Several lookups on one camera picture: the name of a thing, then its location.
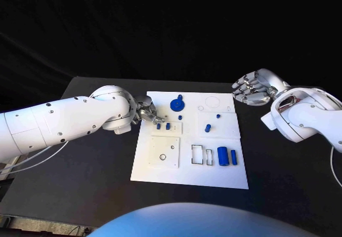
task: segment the small blue piece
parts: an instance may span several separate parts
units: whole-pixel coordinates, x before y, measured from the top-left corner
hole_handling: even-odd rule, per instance
[[[233,162],[233,165],[237,165],[237,154],[236,154],[236,150],[232,150],[232,162]]]
[[[229,166],[230,165],[230,159],[229,159],[227,147],[219,147],[219,154],[220,154],[220,165],[221,166]]]
[[[211,131],[211,125],[208,124],[207,127],[206,127],[206,132],[210,132]]]
[[[171,109],[177,112],[184,110],[185,107],[185,103],[182,101],[184,97],[182,95],[178,96],[178,98],[175,100],[172,100],[171,102]]]

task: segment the robotic hand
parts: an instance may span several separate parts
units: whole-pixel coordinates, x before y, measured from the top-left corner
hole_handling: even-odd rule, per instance
[[[279,129],[294,142],[321,133],[342,152],[342,102],[317,88],[292,88],[268,69],[249,73],[234,83],[234,98],[247,105],[262,106],[272,99],[272,111],[262,117],[270,130]]]
[[[79,96],[0,114],[0,162],[94,133],[116,134],[141,120],[165,122],[149,96],[136,99],[119,86],[105,86],[90,97]]]

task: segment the white cable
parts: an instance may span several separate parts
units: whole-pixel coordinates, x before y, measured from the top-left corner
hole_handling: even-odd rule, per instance
[[[60,148],[60,150],[54,153],[54,155],[50,156],[44,161],[41,161],[40,163],[37,163],[34,166],[31,166],[31,167],[28,167],[28,168],[24,168],[24,169],[21,169],[21,170],[17,170],[17,171],[14,171],[14,172],[5,173],[5,174],[14,174],[14,173],[17,173],[17,172],[19,172],[19,171],[24,171],[24,170],[27,170],[27,169],[34,168],[34,167],[38,166],[40,164],[42,164],[42,163],[44,163],[48,159],[51,159],[51,158],[55,156],[55,154],[64,149],[64,147],[67,146],[67,144],[68,144],[68,142],[67,142],[66,145]]]
[[[22,165],[25,162],[28,162],[30,160],[32,160],[37,156],[40,156],[51,147],[47,147],[40,153],[37,153],[32,157],[30,157],[27,160],[24,160],[19,164],[12,165],[11,167],[0,169],[0,172],[4,172],[8,169],[12,169],[15,167],[18,167],[19,165]]]
[[[340,182],[340,179],[337,177],[337,174],[335,174],[335,171],[334,171],[334,147],[333,147],[333,152],[331,152],[331,168],[333,168],[333,173],[334,173],[334,177],[337,179],[337,182],[340,183],[341,187],[342,187],[342,184]]]

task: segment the cable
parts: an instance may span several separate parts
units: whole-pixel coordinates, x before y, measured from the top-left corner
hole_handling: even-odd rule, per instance
[[[77,235],[79,235],[79,232],[80,232],[81,226],[77,226],[77,227],[73,229],[73,231],[74,231],[77,228],[79,228],[79,231],[77,231]]]
[[[55,156],[55,154],[64,149],[64,147],[67,146],[67,144],[68,144],[68,142],[64,144],[64,146],[60,148],[60,150],[54,153],[54,155],[50,156],[42,162],[37,163],[34,166],[31,166],[31,167],[28,167],[28,168],[24,168],[24,169],[21,169],[21,170],[17,170],[17,171],[14,171],[14,172],[9,172],[9,173],[0,174],[0,175],[14,174],[14,173],[17,173],[17,172],[19,172],[19,171],[24,171],[24,170],[27,170],[27,169],[34,168],[34,167],[38,166],[40,164],[42,164],[42,163],[44,163],[48,159],[51,159],[51,158]]]
[[[342,184],[340,182],[340,179],[337,177],[337,174],[335,174],[335,171],[334,171],[334,147],[333,147],[333,152],[331,152],[331,168],[333,168],[333,173],[334,173],[334,177],[337,179],[337,182],[340,183],[341,187],[342,187]]]
[[[8,168],[0,169],[0,172],[4,172],[5,170],[12,169],[12,168],[18,167],[19,165],[22,165],[25,162],[28,162],[31,159],[34,159],[37,156],[40,156],[51,147],[47,147],[40,153],[37,153],[32,157],[30,157],[27,160],[24,160],[19,164],[15,164]]]

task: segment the circular hole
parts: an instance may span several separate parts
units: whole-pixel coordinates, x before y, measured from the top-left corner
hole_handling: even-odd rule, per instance
[[[159,158],[161,158],[161,160],[165,160],[165,159],[167,159],[167,155],[162,154],[162,155],[159,156]]]

